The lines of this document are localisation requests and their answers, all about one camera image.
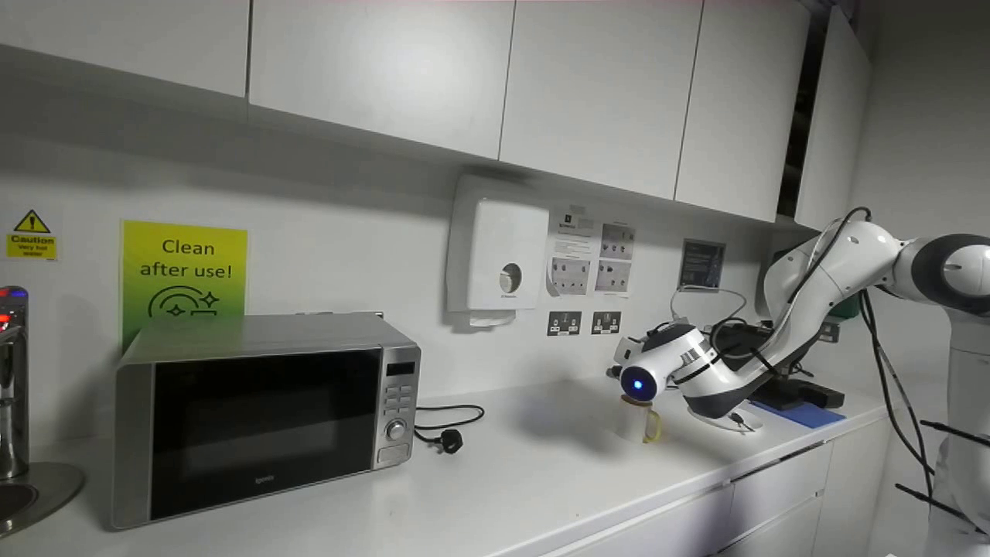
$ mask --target clean after use sign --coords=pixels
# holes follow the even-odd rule
[[[124,342],[149,319],[245,314],[246,229],[124,221]]]

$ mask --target cabinet door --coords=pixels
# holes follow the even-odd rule
[[[823,229],[850,200],[860,129],[869,96],[869,58],[841,8],[828,13],[794,221]]]
[[[255,0],[262,107],[498,155],[515,0]]]
[[[828,448],[812,444],[733,480],[730,536],[745,536],[826,490]]]
[[[812,13],[704,0],[676,200],[775,218]]]
[[[817,538],[817,516],[823,500],[806,497],[800,508],[791,508],[780,518],[743,536],[720,555],[727,557],[812,557]]]
[[[701,0],[517,0],[500,162],[670,198]]]
[[[723,513],[727,513],[727,493],[718,490],[700,497],[674,500],[667,508],[628,518],[617,528],[607,528],[600,536],[592,536],[554,555],[567,555],[567,557],[710,555],[723,544],[723,536],[727,536]]]
[[[869,555],[888,441],[892,431],[882,418],[832,441],[814,557]]]
[[[246,0],[0,0],[0,44],[245,96]]]

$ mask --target microwave window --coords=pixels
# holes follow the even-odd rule
[[[152,516],[367,471],[377,379],[380,352],[157,366]]]

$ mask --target silver microwave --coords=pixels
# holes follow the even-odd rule
[[[111,528],[407,460],[417,367],[377,314],[152,320],[114,377]]]

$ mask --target white countertop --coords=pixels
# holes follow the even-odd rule
[[[0,540],[3,557],[466,557],[540,555],[690,493],[762,467],[794,448],[836,439],[882,418],[882,405],[847,392],[846,419],[804,431],[759,410],[752,437],[727,433],[684,410],[664,392],[658,414],[667,437],[635,444],[617,437],[618,389],[545,384],[459,397],[482,402],[482,425],[465,428],[459,453],[417,444],[391,471],[329,480],[218,511],[186,513],[126,533],[106,533],[106,441],[88,444],[88,493],[50,518]]]

